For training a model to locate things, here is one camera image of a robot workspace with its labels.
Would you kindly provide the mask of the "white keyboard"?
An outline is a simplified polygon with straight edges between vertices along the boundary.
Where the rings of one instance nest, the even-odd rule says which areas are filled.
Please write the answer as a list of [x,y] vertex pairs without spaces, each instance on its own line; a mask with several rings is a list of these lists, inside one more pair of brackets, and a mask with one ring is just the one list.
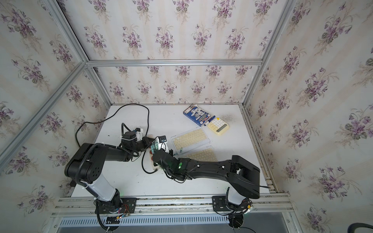
[[186,154],[180,156],[180,158],[189,158],[197,161],[204,162],[217,162],[217,157],[215,155],[214,149],[212,146],[201,147]]
[[189,151],[202,147],[210,143],[210,139],[201,128],[195,128],[182,134],[171,137],[173,152],[175,154],[185,154]]

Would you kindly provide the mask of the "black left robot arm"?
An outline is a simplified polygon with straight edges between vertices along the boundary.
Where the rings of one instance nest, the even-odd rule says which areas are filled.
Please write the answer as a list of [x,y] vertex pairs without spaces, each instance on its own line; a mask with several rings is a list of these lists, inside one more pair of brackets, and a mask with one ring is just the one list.
[[121,125],[118,146],[105,143],[84,143],[67,163],[64,174],[94,196],[96,213],[118,213],[124,208],[120,192],[102,174],[106,161],[129,162],[139,157],[155,141],[143,135],[143,129],[130,130]]

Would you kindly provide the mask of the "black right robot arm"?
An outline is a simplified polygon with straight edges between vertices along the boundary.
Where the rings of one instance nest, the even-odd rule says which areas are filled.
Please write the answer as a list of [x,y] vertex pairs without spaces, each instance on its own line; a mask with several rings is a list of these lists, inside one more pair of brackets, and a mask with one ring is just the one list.
[[250,199],[260,198],[260,169],[239,155],[217,162],[198,161],[190,158],[175,158],[173,151],[164,149],[152,153],[152,162],[158,165],[166,176],[178,183],[193,179],[214,179],[230,184],[226,191],[226,201],[240,205]]

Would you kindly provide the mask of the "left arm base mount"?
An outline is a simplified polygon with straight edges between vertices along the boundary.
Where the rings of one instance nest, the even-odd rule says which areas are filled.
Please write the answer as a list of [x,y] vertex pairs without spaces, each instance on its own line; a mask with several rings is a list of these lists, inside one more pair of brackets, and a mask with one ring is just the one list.
[[[98,224],[106,233],[113,233],[119,226],[119,221],[123,217],[127,217],[135,212],[137,198],[119,198],[119,202],[103,202],[98,199],[94,200],[95,214],[97,217]],[[115,214],[116,216],[110,216],[107,220],[101,218],[102,214]]]

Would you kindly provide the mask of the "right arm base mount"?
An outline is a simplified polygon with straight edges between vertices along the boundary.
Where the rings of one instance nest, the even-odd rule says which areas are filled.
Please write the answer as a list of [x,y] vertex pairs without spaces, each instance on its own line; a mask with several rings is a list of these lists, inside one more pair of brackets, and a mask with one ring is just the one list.
[[228,225],[234,230],[242,227],[244,215],[250,212],[252,205],[250,199],[244,199],[241,204],[236,205],[230,203],[226,196],[212,197],[213,211],[221,216],[227,217]]

